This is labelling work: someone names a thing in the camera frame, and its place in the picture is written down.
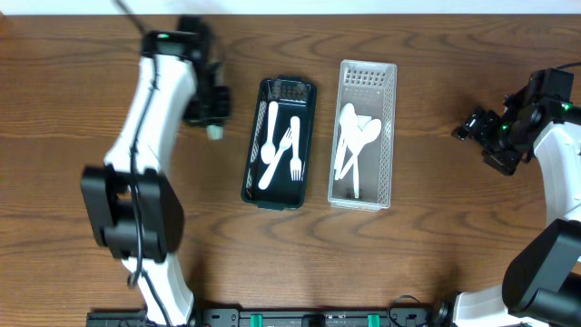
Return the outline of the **white plastic basket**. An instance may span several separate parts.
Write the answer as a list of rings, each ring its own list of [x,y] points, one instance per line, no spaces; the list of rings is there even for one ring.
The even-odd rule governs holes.
[[[334,135],[330,158],[329,202],[338,207],[376,212],[390,207],[394,153],[394,129],[397,89],[395,64],[345,59],[340,65]],[[352,167],[335,179],[335,159],[340,139],[340,112],[347,103],[355,114],[380,119],[378,138],[366,144],[359,154],[359,199],[354,198]],[[347,146],[344,163],[350,159]]]

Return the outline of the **white plastic spoon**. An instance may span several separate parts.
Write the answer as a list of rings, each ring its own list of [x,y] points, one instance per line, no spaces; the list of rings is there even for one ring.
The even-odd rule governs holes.
[[[360,138],[362,135],[362,130],[366,124],[371,121],[371,117],[368,115],[358,115],[357,116],[357,129],[355,130],[355,134],[353,136],[353,140],[351,142],[351,152],[354,153],[355,149],[359,147]],[[353,188],[354,188],[354,198],[359,199],[359,163],[358,160],[355,160],[353,167],[352,167],[352,179],[353,179]]]
[[[346,137],[346,142],[351,151],[351,157],[340,170],[336,180],[342,179],[347,174],[348,170],[358,161],[359,154],[363,147],[378,138],[379,133],[381,132],[381,126],[382,122],[380,119],[372,119],[363,127],[363,129],[359,129],[359,127],[355,125],[350,130],[350,133]]]
[[[344,163],[345,153],[347,150],[347,139],[353,132],[353,126],[358,122],[355,114],[354,105],[347,103],[343,106],[340,112],[340,139],[338,142],[338,149],[336,152],[336,159],[334,164],[335,179],[339,180],[340,172]]]

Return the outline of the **white plastic fork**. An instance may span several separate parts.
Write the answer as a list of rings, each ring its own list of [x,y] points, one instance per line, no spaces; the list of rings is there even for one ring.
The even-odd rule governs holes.
[[[261,190],[266,190],[269,187],[283,153],[291,147],[291,136],[292,132],[291,128],[289,127],[281,138],[279,148],[274,155],[272,162],[268,165],[267,169],[259,180],[258,187]]]
[[[276,126],[279,105],[276,101],[272,101],[268,106],[267,116],[267,139],[261,148],[261,160],[264,164],[270,164],[276,153],[276,147],[273,143],[273,134]]]
[[[290,119],[292,158],[290,159],[290,177],[294,182],[301,180],[302,164],[299,157],[300,150],[300,118],[292,116]]]

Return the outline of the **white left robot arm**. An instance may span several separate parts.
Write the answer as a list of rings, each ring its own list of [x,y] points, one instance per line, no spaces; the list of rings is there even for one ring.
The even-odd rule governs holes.
[[[170,163],[188,110],[229,100],[222,63],[143,54],[122,131],[102,165],[84,168],[81,192],[94,239],[128,270],[129,285],[146,303],[145,323],[194,320],[194,294],[177,256],[184,211],[169,181]]]

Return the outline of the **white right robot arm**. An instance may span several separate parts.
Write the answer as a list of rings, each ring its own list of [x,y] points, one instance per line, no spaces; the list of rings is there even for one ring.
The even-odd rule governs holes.
[[[477,109],[456,131],[479,142],[499,171],[523,159],[541,167],[546,228],[510,263],[499,286],[456,296],[451,326],[577,326],[580,323],[580,109],[530,104],[503,115]]]

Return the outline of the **pale green plastic fork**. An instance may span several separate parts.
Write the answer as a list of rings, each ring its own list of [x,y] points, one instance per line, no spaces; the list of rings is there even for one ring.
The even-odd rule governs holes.
[[[211,141],[220,140],[223,138],[224,128],[219,125],[208,125],[206,127],[207,136]]]

